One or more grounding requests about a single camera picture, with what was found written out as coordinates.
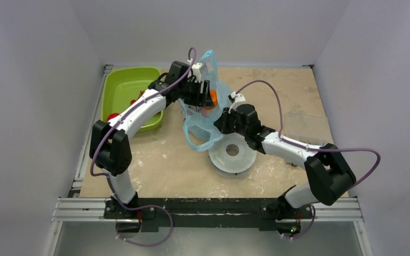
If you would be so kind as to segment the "red fake fruits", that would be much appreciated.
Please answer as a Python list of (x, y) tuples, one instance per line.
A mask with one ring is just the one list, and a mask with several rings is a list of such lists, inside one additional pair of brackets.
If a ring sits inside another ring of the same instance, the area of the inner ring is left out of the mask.
[(143, 96), (144, 93), (145, 93), (145, 90), (140, 91), (138, 97), (130, 101), (130, 105), (133, 105), (137, 100), (139, 100)]

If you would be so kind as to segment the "red fake apple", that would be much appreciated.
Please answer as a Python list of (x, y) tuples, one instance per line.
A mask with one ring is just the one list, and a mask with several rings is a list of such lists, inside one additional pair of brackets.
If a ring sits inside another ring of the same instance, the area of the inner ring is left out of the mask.
[(120, 115), (119, 113), (112, 113), (107, 117), (106, 121), (109, 122), (111, 119), (116, 118), (119, 115)]

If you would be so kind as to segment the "blue plastic bag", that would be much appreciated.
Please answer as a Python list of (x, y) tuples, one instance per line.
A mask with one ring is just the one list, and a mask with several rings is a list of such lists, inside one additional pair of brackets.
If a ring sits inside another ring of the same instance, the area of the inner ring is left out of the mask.
[(223, 138), (223, 134), (214, 126), (224, 110), (231, 102), (228, 96), (231, 88), (225, 82), (219, 80), (217, 60), (213, 50), (208, 50), (198, 62), (207, 65), (207, 72), (203, 80), (210, 82), (210, 90), (217, 93), (218, 106), (212, 110), (184, 104), (180, 99), (179, 104), (184, 118), (183, 130), (188, 145), (197, 152), (209, 150), (216, 142)]

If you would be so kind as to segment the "orange fake fruit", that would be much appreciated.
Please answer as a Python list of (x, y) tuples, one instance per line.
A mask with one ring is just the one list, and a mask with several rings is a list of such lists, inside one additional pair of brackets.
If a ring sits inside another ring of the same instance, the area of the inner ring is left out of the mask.
[(210, 90), (210, 100), (211, 103), (206, 107), (206, 110), (212, 110), (218, 106), (217, 93), (215, 90)]

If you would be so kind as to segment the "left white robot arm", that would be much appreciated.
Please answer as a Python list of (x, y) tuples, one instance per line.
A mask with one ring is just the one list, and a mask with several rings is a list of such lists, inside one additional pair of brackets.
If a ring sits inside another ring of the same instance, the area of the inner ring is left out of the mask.
[(203, 80), (204, 65), (175, 61), (167, 73), (152, 81), (129, 108), (108, 122), (97, 121), (92, 127), (90, 157), (91, 167), (101, 168), (117, 204), (117, 211), (124, 218), (132, 218), (141, 208), (137, 204), (137, 192), (131, 184), (128, 167), (132, 161), (131, 138), (155, 114), (171, 103), (182, 99), (192, 100), (195, 106), (211, 107), (209, 81)]

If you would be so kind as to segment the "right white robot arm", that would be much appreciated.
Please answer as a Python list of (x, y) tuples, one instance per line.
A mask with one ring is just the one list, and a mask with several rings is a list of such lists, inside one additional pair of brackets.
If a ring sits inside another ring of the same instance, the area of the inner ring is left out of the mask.
[(279, 197), (278, 209), (285, 217), (293, 216), (308, 204), (330, 206), (356, 184), (354, 173), (334, 144), (310, 146), (281, 136), (261, 124), (253, 105), (242, 104), (235, 110), (225, 108), (214, 125), (223, 134), (243, 136), (255, 151), (283, 158), (305, 170), (307, 183), (293, 186)]

